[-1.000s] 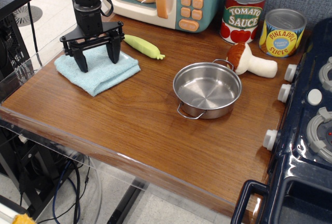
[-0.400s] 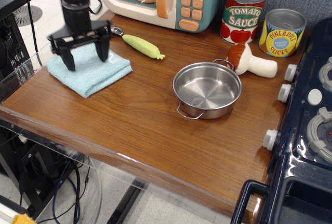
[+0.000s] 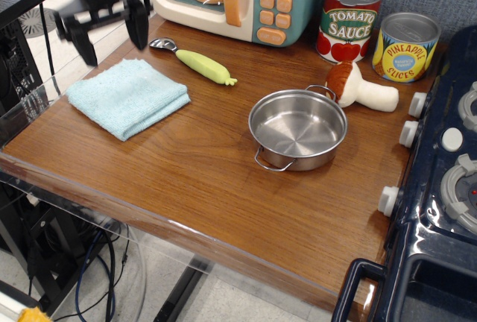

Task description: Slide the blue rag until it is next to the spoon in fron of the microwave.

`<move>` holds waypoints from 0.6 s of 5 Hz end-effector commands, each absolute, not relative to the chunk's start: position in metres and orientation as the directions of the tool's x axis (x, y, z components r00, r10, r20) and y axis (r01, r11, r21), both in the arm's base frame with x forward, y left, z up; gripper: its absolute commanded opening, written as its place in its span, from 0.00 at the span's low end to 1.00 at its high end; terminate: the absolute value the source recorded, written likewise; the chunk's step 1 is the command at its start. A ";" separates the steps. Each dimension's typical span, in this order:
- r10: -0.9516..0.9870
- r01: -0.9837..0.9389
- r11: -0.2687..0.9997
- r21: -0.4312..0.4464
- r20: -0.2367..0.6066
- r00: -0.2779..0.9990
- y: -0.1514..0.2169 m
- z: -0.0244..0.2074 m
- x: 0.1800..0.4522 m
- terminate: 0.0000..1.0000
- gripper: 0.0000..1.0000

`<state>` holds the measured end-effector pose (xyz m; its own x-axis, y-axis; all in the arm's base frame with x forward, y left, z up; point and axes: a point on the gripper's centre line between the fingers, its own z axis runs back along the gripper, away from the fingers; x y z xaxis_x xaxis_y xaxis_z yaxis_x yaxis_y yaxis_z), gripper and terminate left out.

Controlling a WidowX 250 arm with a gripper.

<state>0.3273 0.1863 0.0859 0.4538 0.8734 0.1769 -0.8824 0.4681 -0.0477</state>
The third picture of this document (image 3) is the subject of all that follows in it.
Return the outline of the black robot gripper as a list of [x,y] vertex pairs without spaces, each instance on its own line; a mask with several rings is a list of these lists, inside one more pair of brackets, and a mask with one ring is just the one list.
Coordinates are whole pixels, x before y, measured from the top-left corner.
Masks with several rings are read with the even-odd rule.
[[98,59],[88,31],[123,20],[132,43],[143,50],[148,44],[150,0],[72,0],[54,12],[54,21],[61,39],[73,43],[88,66],[97,66]]

